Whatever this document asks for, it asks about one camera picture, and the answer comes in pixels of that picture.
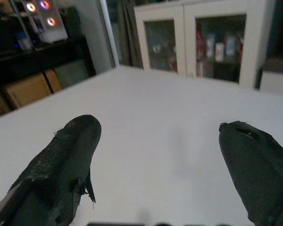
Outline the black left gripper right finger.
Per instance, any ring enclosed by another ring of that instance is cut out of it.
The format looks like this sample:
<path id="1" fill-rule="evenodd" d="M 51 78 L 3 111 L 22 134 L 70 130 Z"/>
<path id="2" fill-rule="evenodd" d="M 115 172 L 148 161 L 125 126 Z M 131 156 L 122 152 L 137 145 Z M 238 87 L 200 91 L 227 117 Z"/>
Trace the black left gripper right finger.
<path id="1" fill-rule="evenodd" d="M 283 226 L 283 147 L 242 121 L 220 124 L 219 146 L 248 219 Z"/>

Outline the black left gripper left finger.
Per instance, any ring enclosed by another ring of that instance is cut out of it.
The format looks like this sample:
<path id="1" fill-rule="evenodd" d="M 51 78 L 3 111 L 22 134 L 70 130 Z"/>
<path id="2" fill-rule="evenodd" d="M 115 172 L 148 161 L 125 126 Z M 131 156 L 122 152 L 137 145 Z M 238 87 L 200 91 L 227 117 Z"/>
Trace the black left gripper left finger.
<path id="1" fill-rule="evenodd" d="M 0 202 L 0 226 L 67 226 L 80 199 L 95 195 L 91 161 L 101 136 L 101 124 L 81 115 L 56 132 L 13 182 Z"/>

